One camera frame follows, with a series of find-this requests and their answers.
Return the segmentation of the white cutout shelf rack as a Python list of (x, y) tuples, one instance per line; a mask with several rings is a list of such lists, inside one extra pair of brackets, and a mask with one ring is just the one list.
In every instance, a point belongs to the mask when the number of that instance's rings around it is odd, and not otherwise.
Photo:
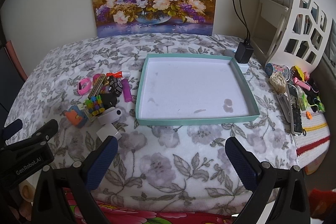
[(335, 0), (259, 0), (251, 44), (262, 65), (315, 70), (325, 51)]

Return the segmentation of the black toy car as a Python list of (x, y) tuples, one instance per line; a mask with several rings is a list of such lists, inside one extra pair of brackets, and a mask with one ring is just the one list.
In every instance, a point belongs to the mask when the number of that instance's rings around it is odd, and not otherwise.
[(113, 76), (108, 76), (106, 78), (109, 83), (108, 91), (114, 94), (116, 97), (119, 97), (122, 94), (123, 85), (121, 81)]

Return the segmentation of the white wall charger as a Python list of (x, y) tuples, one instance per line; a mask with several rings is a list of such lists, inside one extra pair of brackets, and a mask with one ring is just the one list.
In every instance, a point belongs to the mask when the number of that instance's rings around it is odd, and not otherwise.
[(122, 137), (121, 133), (119, 133), (119, 131), (111, 123), (103, 125), (96, 134), (101, 141), (104, 141), (109, 136), (112, 136), (117, 140)]

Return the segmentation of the black power adapter plugged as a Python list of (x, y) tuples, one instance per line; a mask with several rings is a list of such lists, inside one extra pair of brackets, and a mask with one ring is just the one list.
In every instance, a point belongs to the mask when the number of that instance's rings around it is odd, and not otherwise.
[(235, 52), (235, 59), (239, 64), (247, 64), (253, 54), (250, 43), (240, 42)]

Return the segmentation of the orange glue bottle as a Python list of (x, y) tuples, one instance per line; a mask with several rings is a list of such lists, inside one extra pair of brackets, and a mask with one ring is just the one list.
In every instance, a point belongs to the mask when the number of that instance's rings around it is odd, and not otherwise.
[(130, 77), (130, 71), (119, 71), (119, 72), (115, 72), (115, 73), (107, 73), (106, 74), (107, 77), (114, 77), (114, 78), (128, 78)]

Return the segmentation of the black wall charger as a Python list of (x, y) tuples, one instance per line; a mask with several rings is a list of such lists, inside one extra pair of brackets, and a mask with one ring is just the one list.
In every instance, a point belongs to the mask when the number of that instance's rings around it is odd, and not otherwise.
[(100, 94), (100, 97), (105, 110), (115, 107), (117, 104), (117, 97), (113, 93)]

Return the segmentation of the striped crochet mat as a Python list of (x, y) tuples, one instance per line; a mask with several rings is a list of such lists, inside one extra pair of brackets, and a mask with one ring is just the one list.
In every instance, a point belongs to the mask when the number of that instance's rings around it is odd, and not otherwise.
[(330, 130), (322, 112), (307, 108), (301, 112), (303, 133), (294, 136), (298, 165), (306, 175), (317, 171), (330, 145)]

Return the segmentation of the pile of colourful hair accessories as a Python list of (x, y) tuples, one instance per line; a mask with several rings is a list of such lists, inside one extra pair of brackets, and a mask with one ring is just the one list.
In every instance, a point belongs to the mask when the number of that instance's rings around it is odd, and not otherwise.
[(300, 110), (306, 112), (307, 119), (312, 118), (312, 113), (325, 112), (325, 106), (319, 96), (319, 88), (309, 73), (303, 72), (297, 65), (292, 66), (290, 80), (296, 88)]

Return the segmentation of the silver hair clip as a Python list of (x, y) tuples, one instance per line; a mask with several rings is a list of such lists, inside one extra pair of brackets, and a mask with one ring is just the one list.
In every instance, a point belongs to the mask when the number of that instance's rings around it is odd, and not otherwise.
[(287, 96), (285, 94), (277, 94), (276, 98), (281, 106), (281, 109), (284, 113), (286, 121), (290, 123), (291, 117), (290, 117), (290, 109), (289, 109), (289, 102), (288, 102)]

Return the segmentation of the white power strip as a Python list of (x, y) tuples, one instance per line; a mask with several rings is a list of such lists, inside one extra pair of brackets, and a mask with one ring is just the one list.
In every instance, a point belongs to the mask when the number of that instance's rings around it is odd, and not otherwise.
[(249, 65), (246, 63), (246, 64), (241, 64), (241, 63), (238, 63), (238, 61), (235, 59), (235, 53), (236, 53), (236, 49), (235, 48), (226, 48), (224, 50), (224, 56), (229, 56), (229, 57), (232, 57), (238, 64), (241, 72), (243, 74), (247, 73), (248, 69), (249, 69)]

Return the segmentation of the purple lighter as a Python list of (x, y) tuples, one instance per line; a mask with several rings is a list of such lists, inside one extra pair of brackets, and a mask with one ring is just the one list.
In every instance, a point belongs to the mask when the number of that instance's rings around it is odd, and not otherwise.
[(122, 93), (124, 97), (125, 102), (131, 102), (132, 101), (132, 96), (131, 96), (131, 88), (129, 85), (129, 81), (127, 78), (124, 78), (122, 81)]

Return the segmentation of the colourful washi tape roll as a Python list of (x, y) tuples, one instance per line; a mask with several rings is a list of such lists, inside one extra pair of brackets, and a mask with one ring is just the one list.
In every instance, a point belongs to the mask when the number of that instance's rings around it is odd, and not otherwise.
[(290, 69), (286, 65), (278, 65), (274, 63), (268, 63), (265, 65), (265, 72), (268, 77), (271, 77), (274, 73), (281, 73), (286, 81), (290, 79)]

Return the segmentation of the beige mesh roll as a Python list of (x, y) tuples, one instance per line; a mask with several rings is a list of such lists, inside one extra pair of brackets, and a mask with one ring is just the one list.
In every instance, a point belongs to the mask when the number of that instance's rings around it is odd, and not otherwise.
[(286, 80), (282, 73), (272, 73), (269, 77), (269, 82), (277, 94), (284, 94), (286, 92)]

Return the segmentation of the cream hair claw clip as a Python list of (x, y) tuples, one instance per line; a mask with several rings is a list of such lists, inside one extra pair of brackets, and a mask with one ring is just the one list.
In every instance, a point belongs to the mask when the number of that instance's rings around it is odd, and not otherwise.
[(88, 108), (87, 108), (87, 106), (86, 106), (85, 104), (82, 104), (81, 109), (84, 111), (85, 115), (87, 116), (88, 120), (89, 120), (91, 123), (96, 119), (96, 117), (93, 116), (93, 115), (89, 112), (89, 110), (88, 110)]

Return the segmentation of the colourful block puzzle cube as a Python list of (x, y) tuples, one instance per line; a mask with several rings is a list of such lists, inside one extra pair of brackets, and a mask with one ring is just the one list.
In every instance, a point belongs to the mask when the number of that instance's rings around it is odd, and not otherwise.
[(97, 117), (105, 111), (100, 95), (92, 96), (90, 99), (85, 100), (85, 105), (88, 108), (89, 114), (93, 117)]

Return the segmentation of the brown pink puppy toy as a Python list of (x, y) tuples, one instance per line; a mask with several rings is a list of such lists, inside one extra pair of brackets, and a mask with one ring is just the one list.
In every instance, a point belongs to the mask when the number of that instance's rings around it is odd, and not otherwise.
[(96, 74), (93, 77), (92, 89), (98, 90), (100, 88), (100, 93), (106, 93), (109, 88), (109, 81), (105, 74)]

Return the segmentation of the orange blue utility knife toy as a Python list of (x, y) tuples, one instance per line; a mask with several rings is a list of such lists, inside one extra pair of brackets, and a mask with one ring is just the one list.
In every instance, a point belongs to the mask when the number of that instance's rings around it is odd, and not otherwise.
[(82, 128), (87, 122), (87, 116), (77, 106), (71, 106), (65, 112), (65, 116), (77, 128)]

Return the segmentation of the pink wristband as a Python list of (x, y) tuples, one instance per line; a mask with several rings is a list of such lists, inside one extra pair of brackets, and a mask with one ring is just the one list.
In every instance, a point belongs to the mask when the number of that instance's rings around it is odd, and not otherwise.
[(79, 95), (83, 96), (87, 94), (92, 86), (92, 81), (89, 78), (81, 79), (77, 85), (77, 92)]

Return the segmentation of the teal shallow tray box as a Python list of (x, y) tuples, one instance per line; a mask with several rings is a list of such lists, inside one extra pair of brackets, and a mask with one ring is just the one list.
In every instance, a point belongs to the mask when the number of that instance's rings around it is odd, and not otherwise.
[(135, 105), (140, 125), (241, 123), (259, 115), (256, 100), (232, 57), (147, 55)]

